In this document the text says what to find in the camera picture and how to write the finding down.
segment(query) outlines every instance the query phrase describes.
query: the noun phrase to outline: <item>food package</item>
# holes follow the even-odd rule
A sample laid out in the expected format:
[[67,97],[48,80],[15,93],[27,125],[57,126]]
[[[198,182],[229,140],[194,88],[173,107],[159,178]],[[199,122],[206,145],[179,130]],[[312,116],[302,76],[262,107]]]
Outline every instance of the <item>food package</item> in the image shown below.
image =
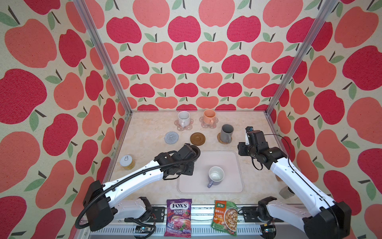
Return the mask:
[[236,236],[238,223],[238,207],[230,201],[215,201],[214,220],[212,228],[218,231],[227,232]]
[[191,237],[192,199],[167,200],[167,221],[164,236]]

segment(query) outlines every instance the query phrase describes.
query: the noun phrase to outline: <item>green leaf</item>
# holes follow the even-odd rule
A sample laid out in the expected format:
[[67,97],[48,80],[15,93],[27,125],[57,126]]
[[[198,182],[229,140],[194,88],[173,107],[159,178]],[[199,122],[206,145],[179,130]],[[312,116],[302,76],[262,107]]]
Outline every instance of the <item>green leaf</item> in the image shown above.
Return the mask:
[[212,42],[212,40],[213,40],[211,34],[209,34],[209,33],[204,33],[204,37],[205,37],[208,41],[210,41],[210,42]]
[[206,73],[210,73],[210,69],[208,69],[207,67],[202,67],[203,71],[206,72]]
[[93,43],[89,40],[86,40],[85,43],[89,46],[89,47],[94,47]]
[[270,35],[268,33],[263,33],[264,41],[270,42]]
[[325,168],[320,162],[314,161],[313,163],[319,169],[324,169]]
[[249,0],[242,0],[237,9],[245,8],[245,6],[248,5],[248,3],[249,3]]
[[153,37],[151,34],[149,34],[149,33],[145,33],[144,35],[147,37],[147,39],[148,39],[149,41],[151,41],[151,42],[155,42],[155,37]]
[[105,11],[110,11],[114,6],[113,0],[107,0],[105,4]]
[[321,127],[322,127],[322,123],[323,123],[323,120],[322,120],[322,117],[320,116],[320,117],[318,117],[318,119],[317,119],[317,125],[318,125],[318,128],[319,128],[319,129],[321,129]]
[[311,97],[311,96],[314,96],[315,93],[313,91],[308,91],[306,94],[305,94],[307,97]]
[[341,56],[341,55],[338,55],[338,56],[336,56],[336,57],[333,57],[333,58],[330,60],[330,62],[334,64],[334,63],[340,62],[342,59],[344,59],[344,57]]
[[369,11],[375,11],[375,10],[378,10],[382,7],[382,0],[379,0],[377,1],[376,3],[374,3],[370,8],[369,8]]
[[85,112],[80,112],[77,114],[77,117],[78,118],[85,118],[86,117],[86,113]]
[[29,125],[31,126],[32,131],[35,131],[37,126],[39,126],[39,116],[35,111],[33,111],[31,116],[29,116]]
[[0,12],[0,22],[7,26],[18,26],[18,23],[12,17],[2,12]]
[[182,0],[175,0],[174,4],[172,5],[172,10],[178,9],[182,5]]
[[127,49],[127,43],[123,43],[120,47],[120,52],[125,51]]
[[239,46],[240,46],[240,42],[236,42],[236,43],[234,43],[234,44],[231,46],[230,50],[235,50],[235,49],[238,48]]
[[24,192],[32,191],[33,189],[40,187],[44,183],[44,181],[45,179],[36,179],[25,188]]
[[353,141],[349,141],[349,140],[345,140],[342,142],[343,145],[345,145],[345,147],[347,148],[359,148],[359,146],[354,143]]
[[289,51],[289,50],[293,50],[294,48],[296,48],[297,45],[298,45],[298,43],[294,43],[294,44],[288,46],[288,48],[285,49],[285,51],[287,52],[287,51]]
[[372,182],[369,182],[366,185],[366,193],[369,196],[370,200],[373,200],[376,197],[377,189]]
[[224,77],[225,80],[231,78],[233,76],[233,73],[228,74],[226,77]]
[[182,49],[184,45],[185,45],[184,42],[179,43],[179,44],[175,47],[175,50],[180,50],[180,49]]
[[68,145],[68,156],[69,156],[69,158],[71,158],[72,154],[73,154],[73,144],[69,143],[69,145]]
[[94,165],[94,163],[92,163],[92,167],[91,167],[92,174],[94,174],[95,169],[96,169],[96,166]]
[[48,13],[48,24],[51,30],[53,30],[54,26],[56,25],[52,12]]
[[158,68],[156,68],[156,67],[151,67],[156,73],[158,73],[158,74],[161,74],[160,73],[160,69],[158,69]]
[[309,58],[313,60],[314,57],[314,49],[312,48],[311,51],[309,52]]
[[271,80],[279,79],[282,75],[283,75],[283,74],[276,75],[276,76],[273,77]]
[[356,93],[357,93],[357,86],[353,83],[349,87],[349,97],[351,99],[354,99],[356,97]]
[[339,2],[339,3],[338,3],[338,6],[337,6],[337,9],[336,9],[337,17],[341,17],[342,9],[343,9],[343,3],[342,3],[342,2]]
[[68,199],[65,201],[64,204],[68,204],[68,203],[70,203],[71,201],[73,201],[73,200],[76,198],[76,196],[77,196],[77,194],[76,194],[76,193],[73,193],[72,195],[70,195],[70,196],[68,197]]
[[47,80],[47,82],[50,82],[50,83],[53,83],[53,84],[61,83],[60,78],[58,78],[57,76],[54,76],[54,75],[48,76],[47,78],[45,78],[45,80]]
[[82,72],[84,71],[84,69],[82,68],[82,64],[78,64],[78,73],[79,73],[79,76],[82,76]]
[[306,6],[306,8],[304,10],[310,10],[312,8],[314,8],[315,6],[317,6],[319,3],[320,3],[321,0],[314,0],[313,2],[309,3],[308,6]]

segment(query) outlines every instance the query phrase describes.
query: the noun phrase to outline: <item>wall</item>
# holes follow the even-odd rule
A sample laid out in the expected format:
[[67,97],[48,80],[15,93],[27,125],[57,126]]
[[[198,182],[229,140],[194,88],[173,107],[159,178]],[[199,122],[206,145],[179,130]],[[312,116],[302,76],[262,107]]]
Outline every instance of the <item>wall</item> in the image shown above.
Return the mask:
[[97,2],[134,110],[266,109],[318,13],[311,0]]
[[68,239],[125,113],[73,2],[1,1],[0,12],[0,239]]
[[382,238],[382,9],[342,2],[324,24],[328,46],[304,57],[308,75],[275,107],[275,126],[302,173],[351,207],[351,238]]

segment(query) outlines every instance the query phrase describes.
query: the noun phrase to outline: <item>apple stem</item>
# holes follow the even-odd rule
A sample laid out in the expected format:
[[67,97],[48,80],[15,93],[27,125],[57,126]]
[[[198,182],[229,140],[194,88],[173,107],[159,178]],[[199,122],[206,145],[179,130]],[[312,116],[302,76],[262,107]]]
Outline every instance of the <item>apple stem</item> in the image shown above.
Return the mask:
[[39,176],[40,176],[40,177],[43,177],[43,178],[45,178],[45,179],[47,178],[47,177],[46,177],[42,172],[40,172],[40,171],[39,171]]
[[117,5],[117,3],[115,2],[115,0],[113,0],[113,2],[114,2],[114,5],[115,5],[115,8],[119,10],[118,5]]
[[20,25],[19,20],[17,19],[16,15],[13,13],[13,11],[12,11],[12,9],[11,9],[10,6],[8,6],[8,11],[9,11],[9,13],[12,15],[12,17],[15,19],[15,21],[17,22],[17,24]]
[[344,141],[345,139],[347,139],[348,137],[348,134],[345,135],[345,137],[343,139],[341,139],[341,142]]
[[57,69],[56,69],[56,74],[57,74],[58,78],[60,78],[60,80],[62,81],[62,78],[61,78],[60,74],[58,73]]
[[332,54],[332,56],[330,57],[329,61],[331,61],[331,60],[332,60],[332,58],[333,58],[334,54],[335,54],[335,51],[333,52],[333,54]]
[[57,19],[56,15],[54,15],[54,12],[52,11],[51,13],[52,13],[52,15],[54,16],[54,19],[56,19],[57,23],[58,23],[58,24],[61,24],[60,21]]
[[41,117],[46,117],[46,115],[44,115],[43,113],[41,113],[40,111],[38,111],[37,109],[34,110],[37,114],[39,114]]
[[334,10],[337,8],[338,4],[340,4],[340,2],[337,3],[337,5],[333,8],[333,11],[331,13],[334,12]]
[[366,10],[369,10],[369,8],[371,7],[371,5],[373,5],[374,1],[375,1],[375,0],[372,0],[372,1],[371,1],[371,3],[369,4],[369,6],[367,7]]
[[349,84],[347,84],[343,89],[347,89],[351,84],[352,84],[352,82],[350,82]]
[[365,183],[367,183],[367,182],[370,182],[370,179],[368,179],[368,180],[362,180],[362,181],[358,181],[360,184],[365,184]]
[[321,7],[321,4],[322,4],[322,0],[320,1],[319,5],[318,5],[318,10],[320,10],[320,7]]

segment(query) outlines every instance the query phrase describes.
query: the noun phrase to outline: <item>table surface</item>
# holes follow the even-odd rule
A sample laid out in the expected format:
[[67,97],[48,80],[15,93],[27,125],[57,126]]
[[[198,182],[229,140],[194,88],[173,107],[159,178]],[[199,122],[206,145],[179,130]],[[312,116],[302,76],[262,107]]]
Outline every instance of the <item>table surface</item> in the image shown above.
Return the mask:
[[[203,112],[190,112],[194,120],[191,130],[178,131],[174,121],[178,118],[178,112],[134,112],[124,138],[118,161],[112,172],[111,180],[121,178],[131,172],[143,167],[153,160],[161,152],[180,150],[184,143],[191,143],[190,136],[195,132],[201,132],[206,137],[206,142],[198,146],[201,151],[232,150],[237,153],[239,142],[245,141],[245,128],[253,126],[255,130],[262,130],[264,134],[272,133],[271,128],[263,112],[255,111],[235,111],[219,112],[216,117],[219,119],[215,129],[202,128],[199,118]],[[220,133],[223,124],[230,124],[234,127],[232,142],[224,145],[218,142],[217,134]],[[179,135],[179,140],[172,145],[166,144],[164,136],[169,131],[175,131]],[[277,142],[273,135],[266,135],[269,147],[275,147]],[[125,170],[119,164],[119,159],[124,155],[131,155],[135,160],[132,170]],[[263,198],[273,196],[284,203],[301,203],[297,196],[283,199],[279,191],[286,186],[284,182],[279,182],[275,174],[267,170],[256,170],[248,156],[239,156],[240,171],[244,182],[244,191],[239,194],[185,194],[178,191],[178,179],[160,180],[153,182],[126,197],[126,200],[135,200],[138,197],[147,197],[152,205],[166,204],[167,199],[191,198],[193,204],[214,204],[215,200],[227,200],[236,204],[257,204]]]

